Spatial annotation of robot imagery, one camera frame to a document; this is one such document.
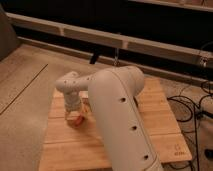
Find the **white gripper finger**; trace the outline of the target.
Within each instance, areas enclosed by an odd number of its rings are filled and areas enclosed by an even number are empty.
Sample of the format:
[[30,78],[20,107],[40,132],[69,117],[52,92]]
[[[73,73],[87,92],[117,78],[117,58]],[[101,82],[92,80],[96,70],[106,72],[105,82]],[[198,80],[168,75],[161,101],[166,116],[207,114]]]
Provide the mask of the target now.
[[85,109],[81,109],[80,114],[82,117],[87,118],[87,111]]
[[66,121],[69,121],[69,120],[72,120],[72,117],[73,117],[74,115],[72,114],[72,112],[70,112],[70,111],[65,111],[65,120]]

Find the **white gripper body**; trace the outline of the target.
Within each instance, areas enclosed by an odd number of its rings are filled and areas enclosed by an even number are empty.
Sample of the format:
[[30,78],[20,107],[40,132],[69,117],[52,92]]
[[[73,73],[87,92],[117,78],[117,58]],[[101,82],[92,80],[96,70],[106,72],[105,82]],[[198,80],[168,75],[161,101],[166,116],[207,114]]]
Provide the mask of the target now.
[[77,111],[81,107],[81,100],[78,92],[64,94],[65,110],[67,112]]

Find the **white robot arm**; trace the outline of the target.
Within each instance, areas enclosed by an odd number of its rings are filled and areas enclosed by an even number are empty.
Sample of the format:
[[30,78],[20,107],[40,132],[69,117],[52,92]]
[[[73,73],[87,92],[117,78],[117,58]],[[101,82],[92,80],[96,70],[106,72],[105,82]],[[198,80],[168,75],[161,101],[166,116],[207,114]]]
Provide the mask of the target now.
[[68,112],[80,108],[86,91],[113,171],[163,171],[143,125],[135,97],[144,88],[144,74],[134,66],[113,67],[81,76],[70,72],[56,81]]

